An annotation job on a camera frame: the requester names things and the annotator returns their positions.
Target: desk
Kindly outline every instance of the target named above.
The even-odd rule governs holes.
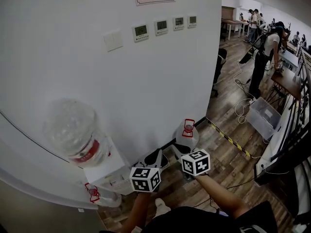
[[[278,72],[274,72],[271,80],[277,83],[297,100],[300,99],[301,80],[289,69],[284,68],[282,75]]]
[[[239,36],[238,37],[240,37],[240,34],[241,34],[240,25],[242,24],[241,21],[233,21],[233,20],[225,20],[225,19],[223,19],[222,22],[226,23],[229,26],[228,40],[230,40],[232,25],[239,25]]]
[[[246,22],[246,21],[238,21],[238,22],[241,22],[242,29],[243,29],[243,31],[242,31],[242,36],[244,36],[244,28],[245,28],[245,25],[248,25],[249,23]]]
[[[280,57],[284,59],[289,64],[293,65],[298,69],[298,57],[296,55],[293,55],[292,53],[285,51],[284,53],[280,52]]]
[[[305,59],[306,59],[306,64],[308,65],[307,68],[311,71],[311,55],[304,51],[305,54]]]
[[[297,53],[297,47],[295,47],[292,43],[287,42],[287,47],[290,48],[293,52]]]

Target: black bag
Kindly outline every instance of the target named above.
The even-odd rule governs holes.
[[[260,52],[264,51],[264,43],[266,42],[268,36],[274,33],[265,33],[252,45],[252,47],[258,49]]]
[[[257,41],[254,42],[250,50],[247,51],[246,55],[241,59],[239,62],[240,64],[245,64],[247,63],[255,53],[255,50],[258,49],[259,52],[264,51],[264,43],[267,40],[268,36],[272,35],[274,33],[265,33],[262,36],[260,36]]]

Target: yellow and black tape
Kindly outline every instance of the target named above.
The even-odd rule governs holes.
[[[247,156],[252,157],[252,155],[247,152],[244,148],[242,148],[239,144],[237,144],[235,141],[233,141],[229,136],[227,136],[224,132],[222,132],[215,124],[212,123],[212,121],[210,121],[207,118],[207,122],[211,125],[211,127],[216,130],[223,138],[227,139],[228,142],[230,142],[231,144],[233,144],[234,146],[236,146],[239,150],[241,150],[243,153],[245,153]]]

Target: plastic storage box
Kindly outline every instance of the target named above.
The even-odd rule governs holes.
[[[249,108],[246,120],[262,135],[265,140],[276,131],[281,115],[263,98],[258,98]]]

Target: light switch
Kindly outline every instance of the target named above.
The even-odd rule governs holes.
[[[104,35],[104,41],[108,52],[123,47],[121,31]]]
[[[123,47],[123,40],[122,40],[122,36],[121,36],[121,31],[112,33],[112,37],[113,37],[113,40],[114,40],[117,48]]]

